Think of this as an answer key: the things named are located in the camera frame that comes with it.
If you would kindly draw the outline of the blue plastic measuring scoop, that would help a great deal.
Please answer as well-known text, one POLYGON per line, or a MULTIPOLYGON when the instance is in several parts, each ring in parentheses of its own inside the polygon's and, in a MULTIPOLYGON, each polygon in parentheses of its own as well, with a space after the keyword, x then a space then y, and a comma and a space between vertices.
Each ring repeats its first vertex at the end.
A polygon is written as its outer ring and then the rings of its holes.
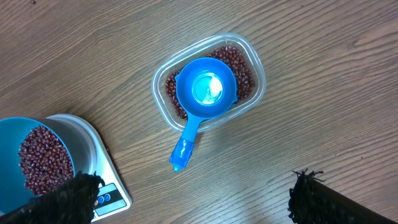
POLYGON ((169 159, 173 170, 178 172, 190 160, 200 123, 221 116, 238 97, 234 73, 215 58, 192 60, 175 81, 178 102, 187 113, 187 123, 169 159))

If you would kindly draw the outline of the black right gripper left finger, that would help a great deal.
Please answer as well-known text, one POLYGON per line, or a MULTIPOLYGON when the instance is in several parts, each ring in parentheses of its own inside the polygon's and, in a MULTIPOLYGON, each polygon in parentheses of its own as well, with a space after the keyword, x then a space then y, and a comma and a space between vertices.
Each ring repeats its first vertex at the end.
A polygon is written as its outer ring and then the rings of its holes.
POLYGON ((1 216, 1 224, 90 224, 104 180, 79 171, 56 190, 1 216))

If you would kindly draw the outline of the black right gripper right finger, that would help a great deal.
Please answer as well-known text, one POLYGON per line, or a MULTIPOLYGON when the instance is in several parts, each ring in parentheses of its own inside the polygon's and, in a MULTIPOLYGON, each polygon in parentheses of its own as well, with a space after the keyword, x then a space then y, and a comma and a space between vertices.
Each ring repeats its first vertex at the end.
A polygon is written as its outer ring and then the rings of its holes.
POLYGON ((397 224, 344 195, 316 178, 320 171, 295 172, 297 181, 289 189, 289 218, 297 224, 397 224))

